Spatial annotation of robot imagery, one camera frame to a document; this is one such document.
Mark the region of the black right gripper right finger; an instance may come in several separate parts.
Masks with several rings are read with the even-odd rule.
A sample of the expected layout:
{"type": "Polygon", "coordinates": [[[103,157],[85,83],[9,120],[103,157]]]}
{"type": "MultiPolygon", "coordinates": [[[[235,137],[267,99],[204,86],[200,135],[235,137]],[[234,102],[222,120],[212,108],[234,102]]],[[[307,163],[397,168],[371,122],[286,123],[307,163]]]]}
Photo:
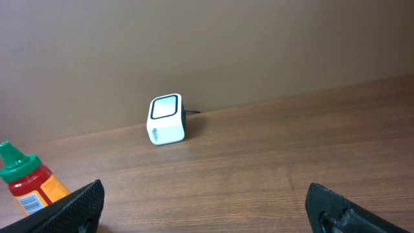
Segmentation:
{"type": "Polygon", "coordinates": [[[310,184],[305,209],[314,233],[408,233],[318,183],[310,184]]]}

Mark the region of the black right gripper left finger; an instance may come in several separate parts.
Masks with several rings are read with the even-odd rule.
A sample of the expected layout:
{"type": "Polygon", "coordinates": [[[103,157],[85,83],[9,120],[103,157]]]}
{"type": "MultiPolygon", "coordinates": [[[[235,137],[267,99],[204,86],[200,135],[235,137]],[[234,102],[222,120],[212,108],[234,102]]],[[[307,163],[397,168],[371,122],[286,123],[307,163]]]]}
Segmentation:
{"type": "Polygon", "coordinates": [[[104,208],[101,180],[1,229],[1,233],[96,233],[104,208]]]}

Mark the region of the red sauce bottle green cap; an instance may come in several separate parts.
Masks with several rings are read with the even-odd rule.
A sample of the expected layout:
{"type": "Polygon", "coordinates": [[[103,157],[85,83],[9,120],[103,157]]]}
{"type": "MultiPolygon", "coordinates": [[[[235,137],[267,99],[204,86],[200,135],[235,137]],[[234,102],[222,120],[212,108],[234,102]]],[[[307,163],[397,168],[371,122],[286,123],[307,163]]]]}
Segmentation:
{"type": "Polygon", "coordinates": [[[5,166],[1,178],[25,215],[29,216],[71,192],[35,155],[25,155],[8,141],[1,143],[5,166]]]}

